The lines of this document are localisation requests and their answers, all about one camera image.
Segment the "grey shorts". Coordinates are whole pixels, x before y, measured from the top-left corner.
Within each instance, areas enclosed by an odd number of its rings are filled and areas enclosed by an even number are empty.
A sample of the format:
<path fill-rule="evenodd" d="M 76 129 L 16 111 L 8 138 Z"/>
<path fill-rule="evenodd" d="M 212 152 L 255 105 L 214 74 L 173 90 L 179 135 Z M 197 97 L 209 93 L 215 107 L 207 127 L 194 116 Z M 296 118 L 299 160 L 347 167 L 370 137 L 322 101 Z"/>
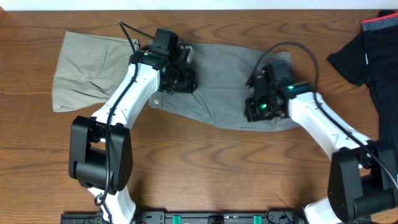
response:
<path fill-rule="evenodd" d="M 223 44 L 193 43 L 191 67 L 198 80 L 193 93 L 157 91 L 149 106 L 212 124 L 218 128 L 245 131 L 283 131 L 298 127 L 290 118 L 249 122 L 245 101 L 252 92 L 245 85 L 262 51 Z"/>

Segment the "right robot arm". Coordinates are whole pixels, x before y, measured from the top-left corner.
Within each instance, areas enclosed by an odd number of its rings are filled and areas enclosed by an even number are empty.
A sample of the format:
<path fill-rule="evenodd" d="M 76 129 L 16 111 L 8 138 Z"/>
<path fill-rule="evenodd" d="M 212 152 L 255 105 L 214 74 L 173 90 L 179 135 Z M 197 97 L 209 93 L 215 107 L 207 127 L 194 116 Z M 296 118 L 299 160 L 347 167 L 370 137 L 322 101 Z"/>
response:
<path fill-rule="evenodd" d="M 397 207 L 396 150 L 341 119 L 308 82 L 296 82 L 283 61 L 255 69 L 246 81 L 248 121 L 290 118 L 331 160 L 327 196 L 306 205 L 296 223 L 352 223 Z"/>

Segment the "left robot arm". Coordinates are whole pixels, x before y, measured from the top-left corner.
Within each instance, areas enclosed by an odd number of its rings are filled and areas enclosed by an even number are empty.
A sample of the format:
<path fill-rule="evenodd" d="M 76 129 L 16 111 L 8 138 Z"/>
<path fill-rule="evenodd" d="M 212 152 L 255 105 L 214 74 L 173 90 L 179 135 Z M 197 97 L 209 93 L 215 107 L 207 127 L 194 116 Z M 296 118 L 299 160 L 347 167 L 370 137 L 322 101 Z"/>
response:
<path fill-rule="evenodd" d="M 68 173 L 88 189 L 98 213 L 64 214 L 61 223 L 135 223 L 136 204 L 127 183 L 133 168 L 131 128 L 157 91 L 193 93 L 198 83 L 188 68 L 191 46 L 167 29 L 152 43 L 134 49 L 127 74 L 110 99 L 91 117 L 71 125 Z"/>

